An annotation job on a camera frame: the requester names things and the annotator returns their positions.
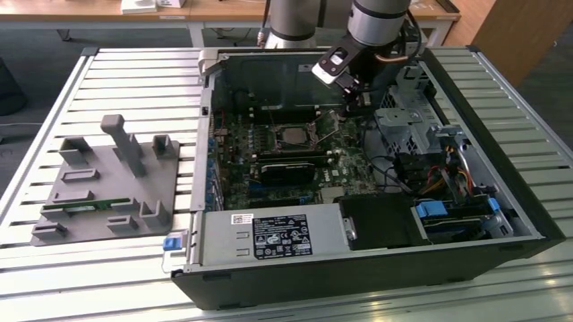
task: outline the motherboard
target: motherboard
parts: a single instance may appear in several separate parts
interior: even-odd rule
[[[377,192],[360,124],[332,107],[221,111],[213,125],[226,210],[333,203]]]

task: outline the metal grate table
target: metal grate table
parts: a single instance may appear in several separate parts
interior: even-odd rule
[[[190,221],[199,72],[194,48],[102,49],[83,56],[0,200],[3,321],[531,321],[573,313],[572,151],[481,53],[436,48],[469,103],[568,236],[539,256],[470,282],[348,297],[201,311],[162,269],[163,237],[30,246],[66,136],[111,144],[99,129],[121,113],[139,142],[169,133],[182,144],[174,230]],[[456,123],[456,112],[445,109]],[[175,258],[173,265],[185,258]]]

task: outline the warning label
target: warning label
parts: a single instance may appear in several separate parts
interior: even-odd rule
[[[258,260],[313,255],[306,215],[253,218],[253,232]]]

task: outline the barcode sticker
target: barcode sticker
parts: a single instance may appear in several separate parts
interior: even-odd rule
[[[161,15],[159,19],[185,20],[185,15]]]
[[[231,215],[231,225],[241,225],[243,223],[253,223],[251,213],[237,213]]]

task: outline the cable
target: cable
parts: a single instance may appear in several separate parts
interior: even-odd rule
[[[420,26],[418,26],[418,21],[416,20],[416,18],[414,18],[414,15],[412,14],[412,11],[410,10],[408,10],[408,15],[409,15],[409,18],[410,18],[410,21],[412,21],[412,24],[414,25],[414,28],[416,28],[416,30],[417,30],[417,33],[418,33],[418,39],[417,39],[417,44],[416,44],[416,50],[413,51],[413,53],[409,55],[409,59],[408,59],[408,61],[406,61],[406,63],[409,63],[413,59],[414,59],[414,57],[416,57],[416,55],[418,55],[418,52],[420,52],[420,49],[421,49],[421,47],[422,47],[422,30],[420,29]]]
[[[0,126],[18,126],[18,125],[42,125],[44,123],[7,123],[7,124],[0,124]]]
[[[414,28],[416,28],[417,34],[418,34],[416,50],[408,56],[400,56],[400,57],[392,57],[392,58],[384,57],[381,54],[374,54],[374,58],[380,62],[384,62],[385,64],[392,64],[392,63],[398,63],[398,62],[405,62],[408,64],[414,59],[414,57],[418,54],[418,51],[422,47],[422,31],[420,30],[418,21],[416,20],[414,15],[412,14],[410,10],[406,13],[409,15],[409,19],[412,21],[412,24],[414,25]]]
[[[257,35],[257,45],[259,47],[263,47],[263,45],[265,45],[265,27],[267,25],[267,20],[269,20],[269,11],[270,11],[270,0],[267,0],[265,3],[265,13],[262,16],[262,25],[261,25],[259,33]]]
[[[378,171],[380,173],[382,173],[388,178],[390,178],[392,181],[394,181],[400,187],[402,188],[402,190],[408,193],[413,193],[412,189],[409,188],[409,186],[406,186],[404,184],[402,181],[398,180],[398,178],[396,178],[393,175],[388,174],[388,171],[384,171],[374,163],[373,163],[373,159],[368,156],[366,151],[365,153],[365,158],[368,160],[368,163],[370,163],[370,165],[373,166],[374,170]]]
[[[211,29],[211,31],[219,35],[219,37],[226,38],[225,34],[221,34],[218,29],[221,29],[223,32],[231,32],[233,30],[235,30],[235,28],[230,28],[230,29],[225,29],[225,28],[209,28]]]
[[[243,39],[241,39],[238,42],[234,42],[234,43],[233,43],[233,45],[234,45],[235,47],[238,47],[238,46],[239,46],[238,44],[239,44],[241,42],[245,42],[245,39],[247,39],[249,34],[251,33],[251,29],[253,29],[253,28],[249,28],[249,30],[247,30],[247,32],[246,32],[246,34],[245,34]]]

